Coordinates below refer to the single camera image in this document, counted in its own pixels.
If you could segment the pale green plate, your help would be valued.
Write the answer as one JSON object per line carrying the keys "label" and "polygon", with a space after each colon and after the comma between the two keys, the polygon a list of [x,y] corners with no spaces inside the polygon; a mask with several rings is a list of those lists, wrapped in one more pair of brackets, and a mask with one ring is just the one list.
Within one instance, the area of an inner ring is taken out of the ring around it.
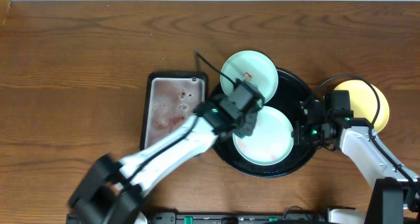
{"label": "pale green plate", "polygon": [[251,136],[233,135],[234,146],[248,162],[271,166],[283,161],[294,144],[293,127],[279,110],[264,106],[257,113],[257,122]]}

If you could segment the light blue plate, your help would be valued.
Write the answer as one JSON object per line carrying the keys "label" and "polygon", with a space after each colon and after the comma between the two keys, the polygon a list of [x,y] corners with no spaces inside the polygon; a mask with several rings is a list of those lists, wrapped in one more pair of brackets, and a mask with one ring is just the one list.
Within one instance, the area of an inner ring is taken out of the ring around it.
{"label": "light blue plate", "polygon": [[229,57],[221,72],[233,81],[248,81],[256,86],[267,103],[275,94],[279,79],[274,63],[257,51],[240,51]]}

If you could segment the round black tray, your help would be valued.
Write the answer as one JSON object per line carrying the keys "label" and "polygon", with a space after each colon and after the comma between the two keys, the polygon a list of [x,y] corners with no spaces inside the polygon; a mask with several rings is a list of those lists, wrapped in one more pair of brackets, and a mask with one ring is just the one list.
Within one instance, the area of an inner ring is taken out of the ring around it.
{"label": "round black tray", "polygon": [[[283,112],[293,126],[303,125],[306,122],[306,114],[301,109],[300,103],[312,94],[312,90],[295,74],[281,68],[278,68],[277,72],[278,88],[266,105]],[[316,152],[315,148],[308,145],[294,145],[291,153],[281,162],[270,166],[260,166],[243,158],[231,138],[217,142],[213,150],[233,169],[246,175],[262,178],[289,175],[303,167]]]}

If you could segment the yellow plate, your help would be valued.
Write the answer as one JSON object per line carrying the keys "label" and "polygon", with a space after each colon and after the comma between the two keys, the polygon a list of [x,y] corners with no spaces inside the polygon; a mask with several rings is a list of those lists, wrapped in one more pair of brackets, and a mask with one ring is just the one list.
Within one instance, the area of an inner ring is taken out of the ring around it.
{"label": "yellow plate", "polygon": [[[376,132],[382,131],[389,121],[390,108],[384,94],[373,85],[378,94],[380,111],[374,123]],[[377,99],[371,88],[360,80],[344,81],[334,88],[334,90],[347,90],[350,93],[350,105],[355,118],[366,118],[372,122],[377,111]]]}

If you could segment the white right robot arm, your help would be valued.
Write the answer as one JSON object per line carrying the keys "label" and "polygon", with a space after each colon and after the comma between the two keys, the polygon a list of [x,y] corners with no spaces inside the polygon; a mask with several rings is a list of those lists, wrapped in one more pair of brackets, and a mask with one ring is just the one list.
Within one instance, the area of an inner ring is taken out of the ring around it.
{"label": "white right robot arm", "polygon": [[404,218],[404,210],[419,213],[419,174],[407,168],[380,140],[375,121],[380,99],[357,101],[345,91],[319,101],[300,103],[305,119],[295,126],[294,138],[311,149],[340,151],[359,169],[372,189],[366,213],[329,208],[324,223],[418,223]]}

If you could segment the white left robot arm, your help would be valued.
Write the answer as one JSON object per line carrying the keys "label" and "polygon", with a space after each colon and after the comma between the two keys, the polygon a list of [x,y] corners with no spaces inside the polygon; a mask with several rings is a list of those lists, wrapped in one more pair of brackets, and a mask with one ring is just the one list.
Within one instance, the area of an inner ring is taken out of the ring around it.
{"label": "white left robot arm", "polygon": [[261,107],[260,99],[224,95],[198,104],[182,126],[154,145],[117,162],[100,157],[70,196],[70,209],[82,223],[144,223],[145,199],[163,178],[220,138],[241,129],[250,135]]}

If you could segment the rectangular black metal tray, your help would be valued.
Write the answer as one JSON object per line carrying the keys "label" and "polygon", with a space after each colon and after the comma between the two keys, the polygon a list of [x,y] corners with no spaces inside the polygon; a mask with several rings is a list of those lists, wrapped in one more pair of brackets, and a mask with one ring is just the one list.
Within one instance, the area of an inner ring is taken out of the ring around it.
{"label": "rectangular black metal tray", "polygon": [[146,87],[140,149],[177,130],[206,96],[207,75],[203,72],[152,72]]}

